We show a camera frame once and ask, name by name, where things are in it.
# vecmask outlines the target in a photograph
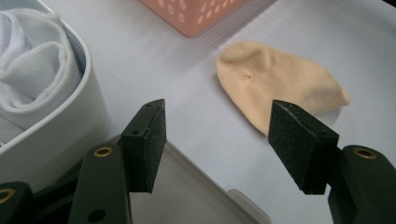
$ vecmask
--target beige sock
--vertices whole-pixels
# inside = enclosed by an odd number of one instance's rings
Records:
[[[247,119],[268,134],[274,99],[312,115],[349,105],[349,95],[323,67],[261,43],[238,42],[217,61],[221,86]]]

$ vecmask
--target pink basket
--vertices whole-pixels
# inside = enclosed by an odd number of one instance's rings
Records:
[[[177,28],[193,36],[246,0],[140,0]]]

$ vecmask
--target brass screw insert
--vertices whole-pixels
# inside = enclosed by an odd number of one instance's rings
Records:
[[[96,149],[93,152],[93,156],[95,157],[106,157],[108,155],[110,155],[113,152],[113,148],[111,147],[101,147]]]
[[[15,189],[0,189],[0,203],[5,203],[15,194]]]
[[[355,152],[356,155],[363,157],[364,159],[368,159],[368,160],[375,160],[376,159],[376,154],[369,149],[366,148],[355,148],[353,150],[353,152]]]

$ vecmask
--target white table surface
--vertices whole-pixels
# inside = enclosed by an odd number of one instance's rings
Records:
[[[305,196],[221,88],[216,58],[256,40],[328,68],[352,104],[318,116],[339,147],[372,147],[396,164],[396,9],[380,0],[249,0],[187,38],[137,0],[43,0],[88,43],[110,116],[107,138],[164,98],[167,136],[224,189],[275,223],[332,223],[325,196]]]

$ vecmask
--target folded sock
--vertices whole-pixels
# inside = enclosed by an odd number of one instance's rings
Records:
[[[312,115],[350,104],[347,92],[325,68],[262,43],[229,46],[217,67],[223,89],[266,135],[274,99],[297,104]]]
[[[80,74],[57,14],[0,11],[0,31],[0,117],[26,130],[73,93]]]

